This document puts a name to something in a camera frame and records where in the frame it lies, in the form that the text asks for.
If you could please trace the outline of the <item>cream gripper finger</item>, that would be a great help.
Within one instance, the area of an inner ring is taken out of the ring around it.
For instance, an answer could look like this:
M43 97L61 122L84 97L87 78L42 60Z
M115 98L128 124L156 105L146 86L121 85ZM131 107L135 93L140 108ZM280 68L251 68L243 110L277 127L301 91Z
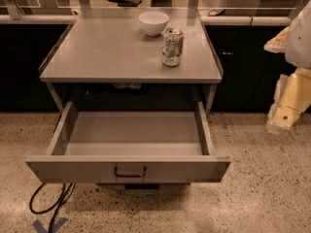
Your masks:
M290 76L281 75L274 93L266 122L273 134L290 130L311 106L311 70L297 68Z
M266 42L263 49L272 53L284 53L289 29L290 27L286 27L280 31L275 37Z

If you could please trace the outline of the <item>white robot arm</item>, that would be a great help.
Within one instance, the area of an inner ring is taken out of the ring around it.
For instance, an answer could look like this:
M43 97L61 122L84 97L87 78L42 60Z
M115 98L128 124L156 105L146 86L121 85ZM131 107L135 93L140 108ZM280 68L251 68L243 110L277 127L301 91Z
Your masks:
M270 133L290 130L311 106L311 1L263 47L266 51L283 53L295 71L281 75L274 92L266 128Z

